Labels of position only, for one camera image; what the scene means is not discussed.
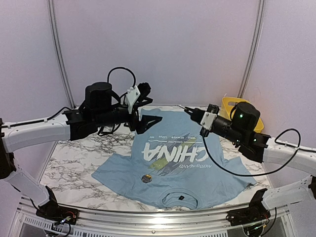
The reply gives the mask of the light blue printed t-shirt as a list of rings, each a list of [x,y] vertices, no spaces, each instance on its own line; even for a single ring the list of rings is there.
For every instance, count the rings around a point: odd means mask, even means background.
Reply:
[[[113,154],[93,178],[113,192],[158,208],[214,207],[256,184],[240,157],[225,159],[216,134],[200,136],[200,126],[184,112],[141,110],[162,121],[134,137],[131,155]],[[152,181],[143,183],[143,175]]]

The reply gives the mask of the black brooch box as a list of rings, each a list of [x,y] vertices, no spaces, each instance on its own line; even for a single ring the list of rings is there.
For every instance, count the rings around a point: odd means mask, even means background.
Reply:
[[[110,126],[101,126],[98,130],[97,135],[98,136],[106,136],[113,134],[116,131],[116,125],[110,125]]]

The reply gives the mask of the white round brooch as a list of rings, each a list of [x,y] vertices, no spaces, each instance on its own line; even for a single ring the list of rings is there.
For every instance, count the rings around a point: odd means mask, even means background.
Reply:
[[[143,183],[149,183],[149,182],[152,181],[152,176],[149,175],[149,174],[145,174],[145,175],[142,176],[141,181]]]

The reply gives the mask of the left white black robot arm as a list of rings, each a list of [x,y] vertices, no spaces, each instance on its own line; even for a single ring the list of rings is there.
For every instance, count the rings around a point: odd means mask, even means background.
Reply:
[[[162,117],[139,116],[138,109],[150,104],[148,83],[134,85],[124,100],[108,82],[96,82],[85,89],[78,109],[62,108],[56,115],[23,122],[0,124],[0,178],[28,196],[37,207],[37,215],[57,220],[68,210],[61,207],[53,191],[41,185],[14,162],[14,151],[53,141],[75,141],[96,133],[99,128],[125,124],[130,131],[145,133]]]

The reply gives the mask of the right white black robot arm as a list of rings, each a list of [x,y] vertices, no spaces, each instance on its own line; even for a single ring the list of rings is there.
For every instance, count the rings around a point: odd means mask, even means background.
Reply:
[[[260,112],[250,103],[237,103],[229,119],[220,116],[218,106],[212,104],[206,111],[190,107],[185,107],[184,111],[201,126],[201,136],[217,134],[232,142],[251,161],[280,164],[281,168],[289,166],[309,174],[301,181],[280,188],[258,190],[247,208],[229,211],[229,221],[237,222],[242,218],[255,221],[269,217],[273,208],[316,198],[315,149],[303,148],[300,143],[292,145],[279,137],[255,132]]]

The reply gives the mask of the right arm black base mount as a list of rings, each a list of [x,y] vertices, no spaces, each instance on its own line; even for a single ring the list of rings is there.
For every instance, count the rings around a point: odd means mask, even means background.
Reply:
[[[263,195],[267,190],[267,188],[258,190],[248,207],[228,211],[226,220],[230,222],[231,226],[250,224],[270,218],[270,211],[262,204]]]

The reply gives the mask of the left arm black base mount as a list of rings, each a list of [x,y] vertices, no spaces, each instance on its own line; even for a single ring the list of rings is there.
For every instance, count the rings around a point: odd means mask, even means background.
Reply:
[[[53,221],[61,221],[70,217],[69,223],[75,225],[77,222],[79,210],[75,208],[60,206],[56,197],[48,186],[45,186],[48,192],[48,202],[37,208],[36,215]]]

